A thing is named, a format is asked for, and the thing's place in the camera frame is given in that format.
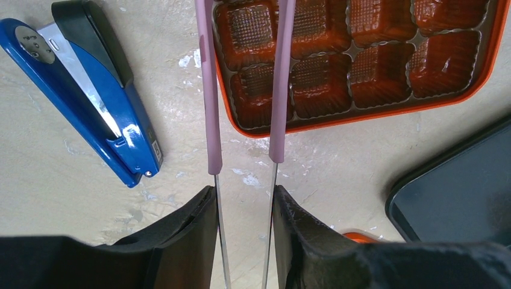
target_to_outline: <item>barcode sticker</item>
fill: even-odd
[[[156,158],[158,158],[158,162],[161,160],[161,150],[160,146],[158,145],[158,141],[154,141],[152,143],[152,149],[154,150],[154,153],[156,154]]]

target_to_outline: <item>stapler anvil plate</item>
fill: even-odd
[[[37,32],[0,20],[0,45],[128,186],[163,156],[121,44],[92,1],[55,2]]]

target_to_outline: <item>silver metal plate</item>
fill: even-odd
[[[116,137],[120,137],[122,134],[119,126],[117,126],[114,118],[108,112],[108,109],[99,96],[96,87],[94,87],[94,84],[90,80],[89,75],[83,68],[83,65],[71,47],[71,44],[67,39],[64,38],[64,35],[58,28],[57,24],[50,23],[49,25],[38,29],[37,32],[39,32],[44,37],[44,39],[46,39],[47,44],[52,46],[60,62],[62,62],[64,67],[85,93],[94,108],[96,108],[96,110],[99,112],[105,123],[112,130],[113,134]]]
[[[37,61],[46,64],[52,64],[55,61],[55,54],[46,44],[45,39],[34,30],[26,26],[18,26],[14,34],[23,50]]]

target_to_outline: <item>metal rod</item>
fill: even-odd
[[[227,256],[227,242],[225,241],[224,215],[222,213],[222,201],[220,197],[220,181],[215,175],[216,203],[218,205],[218,234],[220,235],[220,251],[222,252],[222,264],[224,265],[225,288],[231,289],[231,273]]]
[[[277,172],[278,172],[278,164],[273,163],[273,175],[272,175],[272,187],[270,192],[270,207],[268,210],[268,231],[266,232],[266,252],[265,252],[265,263],[264,263],[264,271],[263,271],[263,285],[262,289],[266,289],[268,285],[268,268],[270,264],[270,247],[271,247],[271,229],[273,223],[273,195],[275,193],[275,186],[277,185]]]

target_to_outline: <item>black stapler cap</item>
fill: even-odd
[[[63,1],[51,13],[64,37],[94,56],[124,88],[133,72],[107,16],[92,1]]]

